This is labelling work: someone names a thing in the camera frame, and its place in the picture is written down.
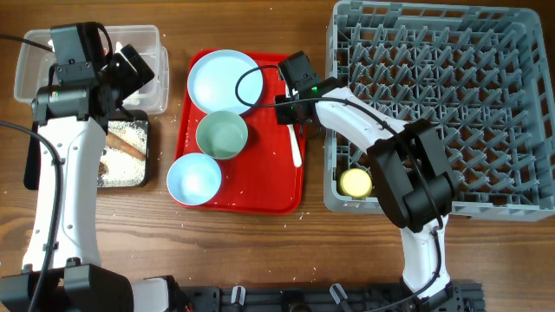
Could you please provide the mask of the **white napkin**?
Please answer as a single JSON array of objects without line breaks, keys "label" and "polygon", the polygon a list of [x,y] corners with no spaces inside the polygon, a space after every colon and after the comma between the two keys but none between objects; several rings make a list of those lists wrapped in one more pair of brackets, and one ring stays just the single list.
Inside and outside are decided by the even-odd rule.
[{"label": "white napkin", "polygon": [[140,90],[133,92],[124,101],[124,106],[138,106],[140,105],[143,98],[143,93]]}]

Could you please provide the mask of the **white plastic spoon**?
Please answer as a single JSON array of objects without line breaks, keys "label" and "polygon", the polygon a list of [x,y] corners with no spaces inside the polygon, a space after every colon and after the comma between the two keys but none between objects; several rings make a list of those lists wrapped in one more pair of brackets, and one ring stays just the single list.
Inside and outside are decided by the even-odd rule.
[{"label": "white plastic spoon", "polygon": [[302,166],[303,160],[300,153],[296,132],[292,124],[288,125],[287,128],[288,128],[290,140],[291,140],[291,157],[292,157],[293,165],[296,168],[299,168]]}]

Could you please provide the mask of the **green bowl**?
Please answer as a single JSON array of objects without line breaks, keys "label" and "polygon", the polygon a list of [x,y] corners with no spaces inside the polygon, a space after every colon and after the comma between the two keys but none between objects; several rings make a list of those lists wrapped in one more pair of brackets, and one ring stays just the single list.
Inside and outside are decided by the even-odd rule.
[{"label": "green bowl", "polygon": [[201,120],[195,137],[202,153],[214,159],[232,159],[245,148],[249,133],[241,116],[218,111]]}]

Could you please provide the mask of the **yellow plastic cup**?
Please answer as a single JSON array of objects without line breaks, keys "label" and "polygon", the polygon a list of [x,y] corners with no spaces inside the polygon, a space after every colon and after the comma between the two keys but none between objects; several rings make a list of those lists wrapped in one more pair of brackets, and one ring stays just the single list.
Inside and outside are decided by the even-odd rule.
[{"label": "yellow plastic cup", "polygon": [[366,198],[373,190],[370,175],[363,169],[351,168],[342,173],[339,179],[342,193],[352,198]]}]

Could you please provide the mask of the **brown food chunk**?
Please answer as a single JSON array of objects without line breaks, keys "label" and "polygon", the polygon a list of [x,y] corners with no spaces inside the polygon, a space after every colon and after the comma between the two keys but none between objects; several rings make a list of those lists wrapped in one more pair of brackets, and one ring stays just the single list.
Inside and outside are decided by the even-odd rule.
[{"label": "brown food chunk", "polygon": [[101,162],[99,164],[98,175],[101,176],[101,175],[105,174],[107,171],[108,171],[108,167],[104,163]]}]

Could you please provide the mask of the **light blue rice bowl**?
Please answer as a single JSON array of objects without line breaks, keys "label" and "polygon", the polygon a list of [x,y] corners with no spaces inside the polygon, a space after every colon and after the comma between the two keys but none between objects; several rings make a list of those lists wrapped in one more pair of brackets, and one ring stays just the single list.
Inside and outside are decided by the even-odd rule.
[{"label": "light blue rice bowl", "polygon": [[172,198],[182,205],[202,205],[210,201],[222,184],[218,163],[203,153],[189,153],[173,162],[166,186]]}]

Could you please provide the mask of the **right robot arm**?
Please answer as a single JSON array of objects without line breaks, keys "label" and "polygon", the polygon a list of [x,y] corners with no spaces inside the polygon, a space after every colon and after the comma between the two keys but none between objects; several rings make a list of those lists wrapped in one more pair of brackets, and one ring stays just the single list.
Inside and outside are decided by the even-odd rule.
[{"label": "right robot arm", "polygon": [[444,146],[427,120],[408,122],[383,114],[349,88],[304,100],[320,124],[363,150],[375,195],[401,231],[402,281],[428,301],[451,282],[445,261],[445,228],[459,190]]}]

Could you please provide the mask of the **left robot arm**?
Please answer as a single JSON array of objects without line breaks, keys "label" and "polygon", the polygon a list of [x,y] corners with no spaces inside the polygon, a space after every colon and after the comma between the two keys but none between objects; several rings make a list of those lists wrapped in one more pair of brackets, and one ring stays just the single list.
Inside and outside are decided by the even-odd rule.
[{"label": "left robot arm", "polygon": [[1,302],[9,311],[173,311],[180,290],[170,276],[131,283],[101,267],[95,228],[108,117],[154,73],[130,44],[112,56],[101,46],[55,53],[59,82],[33,102],[41,150],[34,232],[21,273],[1,280]]}]

